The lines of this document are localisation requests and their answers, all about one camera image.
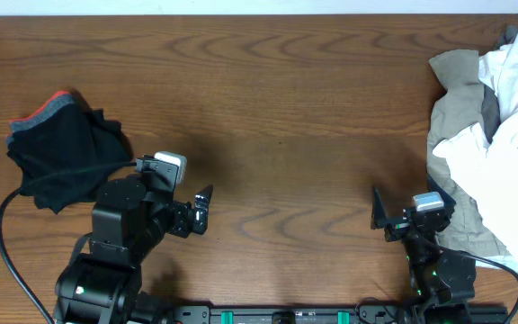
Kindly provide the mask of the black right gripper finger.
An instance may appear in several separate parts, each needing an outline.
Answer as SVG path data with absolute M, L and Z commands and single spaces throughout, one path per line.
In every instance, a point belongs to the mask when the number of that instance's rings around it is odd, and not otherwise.
M 409 226 L 408 219 L 405 217 L 389 218 L 385 206 L 381 200 L 379 190 L 376 186 L 372 187 L 372 211 L 371 228 L 373 230 L 387 229 L 399 230 Z
M 427 175 L 427 187 L 441 196 L 446 215 L 452 216 L 456 206 L 455 200 L 435 182 L 431 175 Z

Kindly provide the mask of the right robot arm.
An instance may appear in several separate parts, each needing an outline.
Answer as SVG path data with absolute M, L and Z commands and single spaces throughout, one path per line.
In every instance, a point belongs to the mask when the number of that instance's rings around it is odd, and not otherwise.
M 372 189 L 371 228 L 383 229 L 387 242 L 405 248 L 416 297 L 397 312 L 398 323 L 472 323 L 468 301 L 474 297 L 475 261 L 444 249 L 437 234 L 451 224 L 456 202 L 427 178 L 428 193 L 413 197 L 399 217 L 389 217 L 379 189 Z

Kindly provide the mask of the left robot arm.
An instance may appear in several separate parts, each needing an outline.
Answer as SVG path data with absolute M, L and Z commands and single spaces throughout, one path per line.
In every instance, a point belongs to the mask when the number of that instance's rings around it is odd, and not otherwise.
M 104 184 L 92 231 L 80 238 L 55 287 L 57 323 L 167 323 L 167 308 L 142 292 L 141 264 L 165 235 L 187 238 L 208 228 L 211 185 L 177 202 L 154 174 Z

